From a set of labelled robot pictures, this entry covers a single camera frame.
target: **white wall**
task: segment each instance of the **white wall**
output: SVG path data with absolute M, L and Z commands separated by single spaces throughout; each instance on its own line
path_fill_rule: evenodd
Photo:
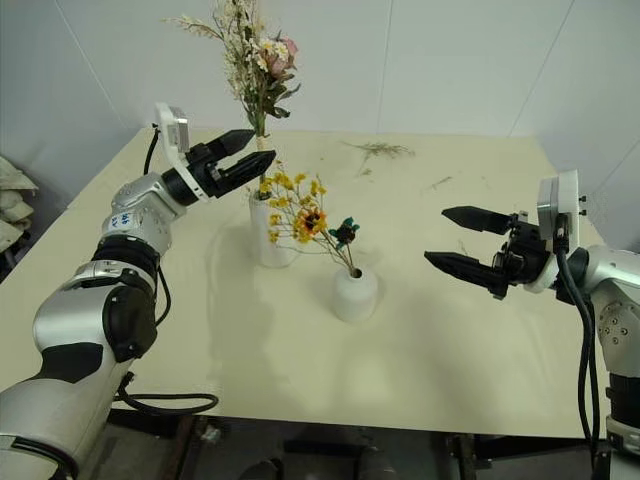
M 210 0 L 0 2 L 0 152 L 56 195 L 52 212 L 153 119 L 157 100 L 194 126 L 246 124 L 220 46 L 159 21 L 207 18 Z M 303 88 L 273 128 L 537 135 L 558 168 L 580 169 L 606 239 L 640 246 L 640 2 L 263 0 L 263 10 L 300 47 Z M 613 214 L 625 205 L 630 217 Z

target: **black cable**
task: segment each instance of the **black cable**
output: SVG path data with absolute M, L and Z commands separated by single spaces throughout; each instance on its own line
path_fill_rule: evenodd
M 165 298 L 165 306 L 164 312 L 160 315 L 160 318 L 156 320 L 156 327 L 160 325 L 167 315 L 169 315 L 169 310 L 171 310 L 171 293 L 169 292 L 169 286 L 167 285 L 167 280 L 164 278 L 164 273 L 162 273 L 162 267 L 158 266 L 158 276 L 160 277 L 160 282 L 162 283 L 162 289 L 164 290 L 164 298 Z
M 564 250 L 559 249 L 556 252 L 558 261 L 558 269 L 560 279 L 562 280 L 571 300 L 578 308 L 580 318 L 582 320 L 582 347 L 580 349 L 580 365 L 578 367 L 578 411 L 580 414 L 580 423 L 584 437 L 589 442 L 592 456 L 592 462 L 595 460 L 595 454 L 598 447 L 600 434 L 600 398 L 598 395 L 598 379 L 595 364 L 595 336 L 593 334 L 593 319 L 587 308 L 587 305 L 578 289 L 567 261 L 567 254 Z M 585 406 L 585 390 L 586 376 L 589 370 L 589 380 L 591 383 L 591 402 L 593 410 L 593 432 L 589 428 L 589 421 Z
M 133 379 L 133 373 L 127 372 L 118 387 L 118 395 L 113 398 L 114 402 L 124 402 L 131 408 L 135 408 L 149 415 L 194 415 L 202 413 L 215 407 L 218 404 L 218 397 L 210 393 L 137 393 L 130 395 L 127 393 L 127 385 Z M 138 400 L 208 400 L 203 405 L 186 408 L 162 408 L 154 405 L 139 402 Z
M 153 138 L 151 139 L 151 143 L 149 144 L 149 150 L 147 150 L 147 158 L 144 161 L 144 168 L 142 169 L 142 173 L 146 175 L 149 173 L 149 167 L 151 166 L 151 156 L 153 155 L 153 150 L 156 148 L 156 143 L 158 143 L 158 136 L 160 135 L 160 130 L 158 129 L 158 125 L 152 123 L 151 126 L 154 129 Z

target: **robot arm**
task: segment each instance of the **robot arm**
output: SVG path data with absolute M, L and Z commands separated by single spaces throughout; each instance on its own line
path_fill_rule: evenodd
M 157 336 L 154 292 L 160 258 L 171 245 L 170 224 L 196 201 L 259 176 L 275 158 L 273 151 L 255 152 L 219 168 L 253 131 L 231 131 L 188 150 L 181 112 L 164 104 L 157 110 L 174 167 L 122 187 L 91 261 L 38 310 L 40 372 L 0 393 L 2 479 L 77 476 L 129 366 Z
M 477 207 L 455 207 L 442 213 L 458 225 L 496 234 L 509 233 L 493 264 L 450 252 L 425 252 L 438 269 L 480 285 L 502 299 L 509 286 L 522 284 L 533 293 L 547 288 L 556 298 L 574 303 L 561 280 L 557 256 L 567 256 L 568 274 L 579 294 L 591 302 L 594 325 L 606 368 L 607 440 L 616 452 L 607 457 L 610 473 L 598 478 L 638 478 L 640 474 L 640 256 L 606 246 L 578 246 L 578 188 L 575 171 L 543 180 L 538 198 L 540 225 L 527 223 L 524 212 L 503 215 Z

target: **small white vase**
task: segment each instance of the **small white vase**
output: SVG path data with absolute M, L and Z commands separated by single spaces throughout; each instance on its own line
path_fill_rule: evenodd
M 249 198 L 254 258 L 263 267 L 286 267 L 299 255 L 295 240 L 289 237 L 278 239 L 278 243 L 269 240 L 269 218 L 279 212 L 269 206 L 269 199 L 261 200 L 259 193 L 252 192 Z
M 361 269 L 360 277 L 341 268 L 333 277 L 333 311 L 341 320 L 357 323 L 369 318 L 378 301 L 378 278 L 371 270 Z

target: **table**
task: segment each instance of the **table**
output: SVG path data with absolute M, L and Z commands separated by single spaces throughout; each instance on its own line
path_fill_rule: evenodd
M 218 133 L 192 132 L 192 143 Z M 0 389 L 39 368 L 36 310 L 90 259 L 110 200 L 141 172 L 150 139 L 141 130 L 0 285 Z M 363 152 L 351 145 L 380 141 L 415 155 L 371 157 L 362 175 Z M 321 175 L 330 223 L 352 215 L 362 226 L 354 256 L 379 276 L 374 316 L 360 325 L 334 317 L 337 266 L 328 257 L 257 266 L 248 194 L 237 191 L 174 223 L 163 259 L 173 308 L 151 351 L 133 365 L 132 392 L 213 391 L 221 402 L 210 413 L 225 416 L 581 436 L 575 308 L 551 291 L 522 288 L 494 300 L 422 256 L 453 250 L 487 263 L 502 244 L 457 227 L 440 215 L 446 207 L 525 209 L 536 221 L 539 180 L 555 172 L 535 139 L 274 132 L 271 142 L 291 171 Z M 152 169 L 167 168 L 158 149 Z M 583 244 L 601 242 L 586 219 L 581 228 Z M 599 348 L 598 362 L 602 386 Z

